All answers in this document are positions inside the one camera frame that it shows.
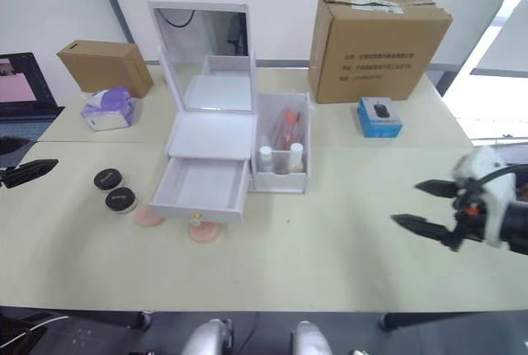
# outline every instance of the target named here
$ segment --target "mirror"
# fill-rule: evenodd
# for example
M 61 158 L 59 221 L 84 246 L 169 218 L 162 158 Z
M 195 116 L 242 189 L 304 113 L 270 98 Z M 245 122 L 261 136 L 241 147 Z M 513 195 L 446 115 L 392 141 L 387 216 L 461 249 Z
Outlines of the mirror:
M 187 110 L 252 110 L 244 12 L 155 8 L 154 17 Z

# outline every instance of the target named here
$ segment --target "tissue box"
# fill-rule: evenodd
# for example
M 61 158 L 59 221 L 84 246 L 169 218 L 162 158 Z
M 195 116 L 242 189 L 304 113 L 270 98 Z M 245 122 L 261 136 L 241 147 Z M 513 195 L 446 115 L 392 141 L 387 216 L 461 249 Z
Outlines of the tissue box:
M 363 97 L 357 114 L 367 138 L 395 138 L 402 129 L 402 122 L 390 97 Z
M 125 87 L 94 93 L 81 113 L 92 130 L 114 130 L 132 125 L 134 102 Z

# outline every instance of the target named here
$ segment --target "white bottle cap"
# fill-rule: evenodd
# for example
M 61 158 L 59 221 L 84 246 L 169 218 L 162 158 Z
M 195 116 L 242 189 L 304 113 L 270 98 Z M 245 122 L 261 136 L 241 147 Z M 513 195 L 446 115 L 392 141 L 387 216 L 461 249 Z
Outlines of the white bottle cap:
M 259 155 L 260 155 L 261 161 L 271 161 L 271 159 L 272 159 L 271 151 L 272 151 L 271 147 L 262 146 L 261 149 L 258 152 Z
M 303 145 L 301 143 L 293 143 L 290 146 L 290 161 L 291 167 L 297 167 L 303 163 Z

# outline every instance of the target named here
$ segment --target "small cardboard box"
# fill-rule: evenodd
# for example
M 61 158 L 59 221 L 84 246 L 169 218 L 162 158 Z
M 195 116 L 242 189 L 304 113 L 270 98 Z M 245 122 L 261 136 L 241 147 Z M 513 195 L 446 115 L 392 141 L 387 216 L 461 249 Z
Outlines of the small cardboard box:
M 75 40 L 57 53 L 84 92 L 125 86 L 144 97 L 152 78 L 136 44 Z
M 432 0 L 319 0 L 309 64 L 315 100 L 406 99 L 451 21 Z
M 357 114 L 366 138 L 395 138 L 402 129 L 390 97 L 363 97 Z

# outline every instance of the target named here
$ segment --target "purple tissue box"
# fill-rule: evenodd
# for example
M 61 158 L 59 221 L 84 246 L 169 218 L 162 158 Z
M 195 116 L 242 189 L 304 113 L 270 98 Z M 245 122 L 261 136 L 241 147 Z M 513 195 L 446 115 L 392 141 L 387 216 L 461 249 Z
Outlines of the purple tissue box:
M 87 99 L 81 115 L 92 130 L 125 128 L 134 121 L 134 101 L 126 87 L 105 89 Z

